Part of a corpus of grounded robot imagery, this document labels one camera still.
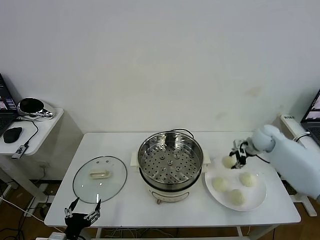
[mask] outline wooden floor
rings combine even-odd
[[[47,193],[54,195],[58,190],[58,184],[50,184],[47,188]],[[19,187],[17,190],[12,190],[7,199],[17,206],[25,209],[32,199],[32,196],[26,192],[22,187]],[[275,229],[274,239],[275,240],[320,240],[320,205],[311,201],[315,210],[317,211],[317,217],[309,217],[304,207],[300,203],[296,203],[300,215],[301,222],[298,224],[292,225],[281,225]],[[40,215],[40,209],[36,209],[35,215],[40,219],[43,219]],[[17,235],[17,231],[10,229],[18,229],[19,220],[23,221],[22,212],[19,209],[10,207],[7,203],[2,203],[0,205],[0,240],[14,240]],[[243,235],[247,235],[248,227],[242,227]],[[179,238],[195,238],[195,237],[232,237],[237,236],[237,230],[235,227],[216,227],[216,228],[160,228],[159,230],[155,229],[135,229],[131,232],[128,230],[115,231],[115,229],[104,229],[102,231],[101,237],[119,238],[122,233],[123,238],[132,238],[133,235],[136,237],[142,238],[170,238],[172,236]],[[42,222],[34,219],[33,217],[27,217],[22,226],[22,231],[25,240],[34,240],[37,237],[47,238],[52,232],[56,230],[51,227],[45,226]],[[89,229],[88,232],[95,237],[96,230]],[[266,234],[261,240],[272,240],[273,231]]]

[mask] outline stainless steel steamer basket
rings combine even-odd
[[[137,157],[143,179],[164,192],[190,187],[201,174],[204,161],[197,141],[173,130],[150,136],[140,146]]]

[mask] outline white table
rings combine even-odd
[[[58,120],[61,118],[64,110],[62,108],[55,108],[56,115],[54,118],[47,121],[34,121],[34,123],[39,128],[38,133],[29,141],[29,147],[25,151],[25,155],[33,155],[40,148],[44,140],[47,138],[51,130],[54,128]],[[13,143],[5,143],[3,135],[0,136],[0,179],[4,182],[10,182],[14,179],[18,184],[20,184],[24,189],[31,193],[35,199],[31,202],[29,208],[34,208],[38,203],[44,203],[47,200],[47,196],[43,193],[46,189],[47,184],[42,184],[40,188],[37,188],[25,174],[16,167],[15,159],[11,157],[18,149],[20,145],[26,143],[26,141],[36,132],[36,127],[29,121],[19,121],[13,122],[9,128],[22,127],[22,133],[19,139]],[[9,183],[7,189],[4,191],[3,195],[6,195],[10,188],[17,188],[16,183]]]
[[[271,165],[256,157],[248,159],[246,167],[260,173],[267,187],[265,202],[256,210],[238,212],[218,203],[199,179],[190,196],[176,203],[156,204],[135,168],[130,167],[131,154],[152,133],[87,133],[84,135],[63,178],[50,210],[44,220],[48,226],[65,226],[64,208],[76,199],[73,179],[78,169],[99,156],[114,156],[124,161],[127,182],[112,199],[101,204],[101,216],[94,228],[164,228],[164,227],[230,227],[261,226],[252,231],[258,239],[279,224],[297,223],[300,215]],[[245,139],[251,132],[195,132],[195,139],[209,152],[210,158],[229,154],[234,139]],[[90,213],[94,204],[79,201],[75,212]]]

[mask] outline small white side table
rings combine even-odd
[[[295,116],[291,114],[282,114],[280,116],[281,122],[287,127],[293,137],[300,136],[305,133],[306,130],[301,126],[299,122],[296,121]],[[305,148],[312,149],[316,153],[320,154],[320,147],[310,136],[304,136],[299,140],[300,144],[302,144]],[[307,211],[310,217],[316,217],[317,212],[312,206],[309,198],[305,195],[297,193],[296,195],[290,195],[292,201],[294,203],[302,203],[305,210]]]
[[[25,155],[35,154],[44,140],[47,138],[51,130],[54,128],[58,120],[61,118],[64,110],[62,108],[55,108],[56,115],[53,119],[48,121],[35,121],[34,123],[39,128],[38,133],[30,140],[29,148],[25,151]],[[0,136],[0,179],[5,183],[8,183],[14,179],[20,184],[25,190],[31,193],[34,198],[30,202],[28,208],[35,208],[38,203],[52,203],[54,196],[46,196],[43,191],[47,188],[48,184],[41,184],[38,188],[36,187],[15,165],[15,159],[11,156],[16,152],[20,145],[25,142],[36,132],[35,126],[29,121],[13,122],[9,128],[22,127],[22,133],[19,139],[13,143],[5,143],[3,135]],[[8,183],[8,187],[3,192],[3,195],[9,192],[10,188],[16,189],[18,185],[15,182]],[[35,209],[30,209],[29,212],[33,213]]]

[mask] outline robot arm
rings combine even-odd
[[[278,128],[265,125],[246,140],[234,141],[230,156],[235,155],[234,168],[246,164],[246,158],[264,153],[270,164],[298,192],[320,203],[320,156],[286,138]]]

